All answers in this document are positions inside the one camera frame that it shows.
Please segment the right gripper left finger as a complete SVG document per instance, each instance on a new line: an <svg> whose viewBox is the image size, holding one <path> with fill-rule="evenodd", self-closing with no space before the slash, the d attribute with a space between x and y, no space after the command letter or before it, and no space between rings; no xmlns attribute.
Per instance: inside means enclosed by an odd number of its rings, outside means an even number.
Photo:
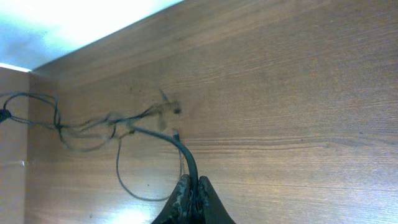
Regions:
<svg viewBox="0 0 398 224"><path fill-rule="evenodd" d="M187 219L190 199L190 176L184 174L177 182L164 208L152 224L181 224Z"/></svg>

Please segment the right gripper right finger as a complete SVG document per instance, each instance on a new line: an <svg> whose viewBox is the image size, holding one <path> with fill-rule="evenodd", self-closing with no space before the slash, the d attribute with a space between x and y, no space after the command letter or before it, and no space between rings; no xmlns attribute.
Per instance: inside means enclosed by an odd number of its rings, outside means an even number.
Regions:
<svg viewBox="0 0 398 224"><path fill-rule="evenodd" d="M205 224L235 224L206 176L199 178L199 194Z"/></svg>

